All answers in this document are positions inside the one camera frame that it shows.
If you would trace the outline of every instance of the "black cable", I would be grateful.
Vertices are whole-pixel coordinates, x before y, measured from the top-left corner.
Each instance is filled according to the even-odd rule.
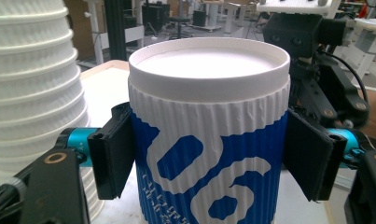
[[[94,46],[95,46],[95,43],[97,42],[97,38],[98,38],[98,36],[100,36],[100,34],[101,34],[101,33],[97,33],[97,36],[95,36],[95,38],[94,38],[94,43],[93,43]]]
[[[0,211],[19,201],[19,193],[14,187],[4,185],[0,190]]]
[[[318,51],[321,52],[321,53],[324,53],[324,54],[326,54],[327,56],[330,56],[330,57],[332,57],[332,58],[334,58],[334,59],[337,59],[339,62],[341,62],[342,64],[344,64],[344,65],[348,68],[348,70],[350,70],[350,72],[351,72],[351,73],[354,75],[354,77],[356,78],[356,81],[358,82],[360,89],[362,90],[363,99],[368,103],[368,102],[369,102],[369,99],[368,99],[368,93],[366,92],[365,85],[363,84],[362,79],[361,79],[361,78],[359,77],[359,75],[356,73],[356,71],[354,70],[354,68],[352,68],[352,67],[350,66],[350,64],[348,64],[345,60],[339,58],[338,56],[335,56],[335,55],[333,55],[333,54],[331,54],[331,53],[327,53],[327,52],[322,51],[322,50],[318,50]]]
[[[23,204],[24,202],[13,203],[0,211],[0,224],[20,223]]]

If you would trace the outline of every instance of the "paper cup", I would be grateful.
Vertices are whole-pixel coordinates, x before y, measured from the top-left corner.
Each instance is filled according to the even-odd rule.
[[[46,73],[56,72],[59,69],[65,68],[65,66],[76,64],[75,63],[76,59],[77,59],[77,50],[74,49],[72,55],[70,55],[69,57],[65,57],[63,60],[58,61],[56,63],[47,64],[45,66],[35,68],[35,69],[29,69],[29,70],[18,71],[18,72],[15,71],[15,72],[11,72],[8,74],[0,74],[0,82],[22,79],[22,78],[27,78],[27,77],[35,77],[35,76],[40,76]]]
[[[71,128],[71,127],[83,127],[85,124],[89,122],[89,116],[87,113],[82,113],[82,116],[79,116],[78,118],[74,119],[67,125],[64,125],[62,128],[57,129],[58,133],[60,134],[64,129]],[[39,156],[41,156],[46,151],[52,149],[54,145],[51,148],[42,148],[42,152],[34,155],[24,155],[24,156],[17,156],[17,157],[0,157],[0,173],[8,173],[8,174],[16,174],[20,170],[22,170],[24,167],[29,165],[31,162],[33,162],[35,159],[37,159]]]
[[[234,38],[137,50],[129,94],[139,198],[148,223],[271,223],[289,56]]]
[[[18,140],[48,133],[70,123],[76,118],[82,118],[86,113],[86,101],[84,98],[81,98],[64,110],[51,114],[31,119],[0,122],[0,141]]]
[[[23,77],[15,80],[0,81],[0,100],[21,98],[41,94],[57,89],[79,78],[80,67],[74,63],[56,71],[40,74],[34,77]]]
[[[52,113],[78,99],[84,90],[78,77],[40,94],[0,100],[0,122],[28,119]]]
[[[33,71],[65,61],[75,54],[72,41],[66,38],[56,46],[21,52],[18,49],[0,52],[0,77]]]
[[[89,114],[82,112],[79,117],[49,133],[42,133],[34,137],[12,141],[0,141],[0,157],[20,157],[48,151],[54,147],[57,138],[64,129],[72,127],[89,127],[90,124],[91,119]]]
[[[64,8],[63,0],[0,0],[0,16],[50,13]]]
[[[104,207],[104,204],[105,201],[97,200],[92,207],[89,207],[89,215],[91,221],[93,221],[95,218],[98,217],[98,215],[100,215],[100,212]]]
[[[0,50],[39,47],[65,36],[71,38],[72,31],[63,14],[50,21],[0,24]]]

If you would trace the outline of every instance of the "black mechanical part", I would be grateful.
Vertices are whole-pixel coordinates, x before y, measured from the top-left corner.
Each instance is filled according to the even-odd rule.
[[[65,129],[57,138],[53,149],[66,148],[68,137],[75,128]],[[14,175],[23,184],[28,185],[32,172],[32,165]],[[22,197],[15,186],[3,184],[0,186],[0,224],[19,223],[21,218]]]
[[[349,119],[354,128],[363,127],[369,118],[369,104],[358,94],[356,86],[347,78],[336,61],[326,55],[316,55],[321,78],[318,85],[337,111],[338,119]]]
[[[90,223],[74,151],[52,149],[31,167],[20,224]]]
[[[324,127],[332,127],[338,118],[336,110],[327,100],[327,97],[319,87],[318,83],[312,78],[301,80],[302,92],[299,95],[299,102],[304,107],[315,114],[319,123]]]
[[[341,46],[346,35],[345,20],[322,19],[319,26],[319,43]]]
[[[360,149],[365,152],[376,150],[376,147],[373,147],[370,139],[365,134],[358,130],[350,130],[350,132],[355,136]]]
[[[135,159],[129,103],[112,108],[112,119],[88,138],[100,199],[120,197]]]
[[[291,57],[311,58],[319,44],[321,20],[320,15],[274,13],[263,28],[264,41]]]
[[[344,211],[349,224],[376,224],[376,150],[363,155]]]
[[[346,143],[304,108],[288,109],[283,162],[309,201],[328,200]]]
[[[119,0],[104,0],[111,60],[127,61],[123,2]]]
[[[304,78],[309,78],[309,79],[313,79],[313,81],[316,81],[316,78],[314,78],[314,75],[318,73],[318,70],[319,68],[317,68],[316,66],[313,66],[312,64],[302,62],[301,60],[297,58],[291,58],[290,67],[289,67],[291,86],[290,86],[289,101],[288,101],[290,106],[297,105],[299,103],[299,98],[304,93],[304,88],[302,86],[301,81]]]

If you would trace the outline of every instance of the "white cup rim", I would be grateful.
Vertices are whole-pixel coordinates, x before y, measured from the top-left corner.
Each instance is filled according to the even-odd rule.
[[[202,73],[202,75],[208,74],[209,76],[195,76],[200,71],[190,69],[195,66],[194,63],[198,63],[191,56],[188,57],[187,69],[179,73],[177,69],[165,71],[162,68],[167,69],[168,67],[163,67],[163,64],[143,65],[145,62],[151,61],[165,63],[166,60],[162,59],[167,57],[184,63],[186,55],[196,55],[195,53],[190,54],[192,51],[199,51],[198,54],[205,56],[213,50],[217,52],[217,55],[223,55],[218,51],[225,53],[221,62],[231,59],[228,55],[231,50],[235,51],[236,55],[243,55],[244,59],[248,56],[249,60],[243,60],[242,64],[219,64],[217,61],[211,61],[210,56],[207,57],[208,62],[203,60],[203,57],[199,57],[201,66],[208,63],[210,65],[206,64],[205,66],[220,69],[222,66],[227,66],[228,69],[225,71],[233,69],[233,72],[228,72],[226,76],[218,76],[216,72]],[[264,69],[257,70],[254,65],[249,65],[251,62],[262,61],[269,63],[269,66],[266,65]],[[170,101],[186,103],[239,102],[267,95],[282,88],[289,80],[289,62],[289,54],[284,49],[255,40],[230,37],[178,39],[153,44],[132,54],[129,58],[129,85],[149,95]]]
[[[39,49],[51,48],[51,47],[57,46],[59,44],[62,44],[71,40],[73,35],[74,35],[74,32],[72,30],[68,30],[68,33],[66,35],[56,38],[56,39],[51,39],[48,41],[43,41],[43,42],[28,44],[28,45],[0,47],[0,55],[15,54],[15,53],[22,53],[22,52],[39,50]]]
[[[66,88],[72,86],[77,81],[79,81],[79,78],[80,78],[80,70],[78,70],[78,72],[74,75],[73,78],[71,78],[70,80],[52,89],[48,89],[48,90],[41,91],[41,92],[36,92],[30,95],[23,95],[23,96],[14,97],[14,98],[8,98],[8,99],[0,99],[0,106],[25,103],[25,102],[43,98],[45,96],[49,96],[51,94],[55,94],[56,92],[65,90]]]
[[[0,25],[5,24],[19,24],[36,21],[51,21],[61,17],[65,17],[68,14],[68,8],[63,7],[58,11],[52,11],[47,13],[38,13],[32,15],[7,15],[0,16]]]
[[[0,74],[0,82],[10,81],[10,80],[15,80],[15,79],[22,79],[26,77],[35,77],[43,73],[53,72],[53,71],[56,71],[57,69],[66,67],[70,65],[71,63],[74,63],[76,58],[77,58],[77,50],[73,49],[73,53],[71,54],[70,57],[58,63],[49,65],[47,67],[42,67],[42,68],[35,69],[32,71],[29,70],[29,71],[22,71],[22,72],[17,72],[17,73],[10,73],[10,74]]]
[[[0,141],[0,145],[3,145],[3,147],[7,147],[7,146],[11,147],[11,146],[18,146],[18,145],[21,145],[21,144],[27,144],[27,143],[31,143],[31,142],[34,142],[34,141],[43,140],[43,139],[45,139],[45,138],[47,138],[47,137],[49,137],[49,136],[51,136],[55,133],[60,133],[64,129],[71,127],[72,124],[76,123],[78,120],[82,119],[86,115],[87,110],[88,110],[88,106],[86,105],[85,108],[82,110],[82,112],[79,115],[77,115],[76,118],[71,120],[69,123],[63,125],[62,127],[52,130],[51,132],[42,133],[40,135],[37,135],[37,136],[34,136],[34,137],[29,137],[29,138],[22,138],[22,139],[11,140],[11,141],[10,140]],[[90,123],[91,123],[91,120],[90,120],[90,118],[88,118],[88,121],[87,121],[85,127],[87,127]]]
[[[46,119],[46,118],[49,118],[49,117],[54,116],[56,114],[60,114],[63,111],[72,107],[73,105],[77,104],[77,102],[82,99],[83,94],[84,94],[84,91],[82,90],[77,97],[75,97],[72,101],[68,102],[67,104],[65,104],[61,107],[57,107],[56,109],[47,111],[45,113],[39,114],[39,115],[35,115],[35,116],[29,117],[29,118],[24,118],[24,119],[13,119],[13,120],[0,121],[0,128],[11,127],[11,126],[15,126],[15,125],[22,125],[22,124],[26,124],[26,123],[29,123],[29,122],[33,122],[35,120]]]

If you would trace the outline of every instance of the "table surface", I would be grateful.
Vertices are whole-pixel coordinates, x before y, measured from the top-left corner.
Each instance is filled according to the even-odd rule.
[[[111,118],[111,107],[129,101],[127,62],[110,61],[81,74],[91,116],[91,127],[102,127]],[[331,223],[327,202],[308,202],[299,185],[288,171],[281,173],[276,223]],[[93,224],[140,223],[141,208],[135,167],[129,176],[120,199],[106,201]]]

